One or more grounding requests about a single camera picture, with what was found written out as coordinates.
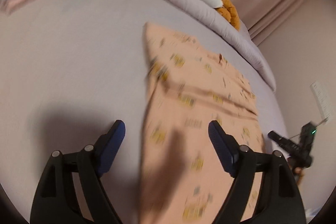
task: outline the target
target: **bed sheet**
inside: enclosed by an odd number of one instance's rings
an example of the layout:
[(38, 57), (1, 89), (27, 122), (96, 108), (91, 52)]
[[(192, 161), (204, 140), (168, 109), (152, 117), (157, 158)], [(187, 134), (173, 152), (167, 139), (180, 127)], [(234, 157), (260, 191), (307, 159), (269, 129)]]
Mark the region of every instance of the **bed sheet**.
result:
[(0, 15), (0, 182), (27, 220), (50, 153), (78, 151), (121, 119), (126, 137), (102, 184), (121, 220), (137, 223), (147, 21), (195, 35), (221, 53), (250, 80), (263, 134), (287, 136), (275, 96), (252, 66), (166, 1), (36, 0)]

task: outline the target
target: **wall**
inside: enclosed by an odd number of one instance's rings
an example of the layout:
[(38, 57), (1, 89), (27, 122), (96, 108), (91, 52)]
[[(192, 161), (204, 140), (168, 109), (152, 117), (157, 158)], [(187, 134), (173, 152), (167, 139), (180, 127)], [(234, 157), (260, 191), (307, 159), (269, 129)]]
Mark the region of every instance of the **wall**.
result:
[[(322, 83), (336, 105), (336, 0), (307, 0), (259, 48), (275, 74), (288, 133), (320, 122), (310, 85)], [(300, 191), (305, 208), (318, 208), (336, 185), (336, 117), (318, 128), (311, 153)]]

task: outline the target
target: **blue gripper pad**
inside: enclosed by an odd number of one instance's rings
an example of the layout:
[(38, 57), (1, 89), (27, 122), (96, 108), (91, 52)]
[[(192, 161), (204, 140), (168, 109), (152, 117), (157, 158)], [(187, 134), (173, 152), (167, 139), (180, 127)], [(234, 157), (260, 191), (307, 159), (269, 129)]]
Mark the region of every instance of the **blue gripper pad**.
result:
[(227, 135), (217, 121), (208, 126), (209, 138), (225, 172), (235, 178), (238, 172), (239, 144)]
[(116, 120), (109, 132), (101, 135), (94, 145), (95, 171), (98, 177), (107, 173), (125, 137), (125, 124)]

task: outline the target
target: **screw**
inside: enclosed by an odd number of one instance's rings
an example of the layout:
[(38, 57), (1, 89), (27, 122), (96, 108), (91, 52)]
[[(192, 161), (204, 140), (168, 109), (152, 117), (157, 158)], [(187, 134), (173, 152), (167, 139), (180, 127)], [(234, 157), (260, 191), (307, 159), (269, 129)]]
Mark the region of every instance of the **screw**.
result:
[(282, 153), (281, 153), (279, 150), (275, 150), (275, 151), (273, 152), (273, 154), (274, 154), (275, 156), (279, 157), (279, 158), (282, 157)]
[(92, 151), (92, 150), (93, 150), (93, 145), (92, 145), (92, 144), (88, 144), (87, 146), (84, 147), (84, 150), (85, 150), (86, 152), (90, 152), (90, 151)]
[(250, 150), (250, 148), (247, 145), (241, 145), (239, 146), (240, 151), (247, 152)]
[(55, 150), (53, 153), (51, 153), (51, 155), (56, 158), (59, 156), (59, 151), (58, 150)]

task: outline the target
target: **peach blanket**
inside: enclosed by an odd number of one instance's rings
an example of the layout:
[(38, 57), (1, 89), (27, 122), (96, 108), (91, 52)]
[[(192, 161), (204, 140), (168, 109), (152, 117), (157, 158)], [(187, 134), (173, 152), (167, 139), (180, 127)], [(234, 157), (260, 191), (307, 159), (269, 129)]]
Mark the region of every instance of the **peach blanket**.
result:
[[(196, 37), (146, 25), (150, 62), (142, 147), (141, 224), (211, 224), (233, 179), (208, 137), (217, 120), (239, 144), (262, 152), (256, 98), (249, 82)], [(257, 173), (243, 219), (257, 201)]]

